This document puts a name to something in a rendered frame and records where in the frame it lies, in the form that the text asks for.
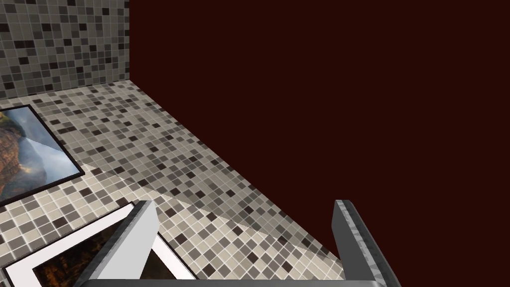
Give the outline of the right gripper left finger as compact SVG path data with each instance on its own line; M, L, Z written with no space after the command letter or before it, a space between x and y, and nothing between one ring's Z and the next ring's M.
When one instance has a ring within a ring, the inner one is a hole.
M139 280L159 228L155 203L140 201L81 273L75 287L118 287Z

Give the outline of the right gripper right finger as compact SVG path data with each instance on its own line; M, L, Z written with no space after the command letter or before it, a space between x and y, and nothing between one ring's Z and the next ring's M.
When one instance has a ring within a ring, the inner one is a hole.
M335 201L331 228L349 287L401 287L351 201Z

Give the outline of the white-matted dark picture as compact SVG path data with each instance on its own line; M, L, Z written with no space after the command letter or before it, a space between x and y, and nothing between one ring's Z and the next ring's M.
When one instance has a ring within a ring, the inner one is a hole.
M1 267L3 287L73 287L115 229L130 202ZM158 233L144 265L143 280L196 280L197 275Z

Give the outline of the black-framed landscape picture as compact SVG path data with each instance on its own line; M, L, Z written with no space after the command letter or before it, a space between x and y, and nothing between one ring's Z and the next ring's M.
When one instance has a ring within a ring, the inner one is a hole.
M83 175L31 105L0 109L0 207Z

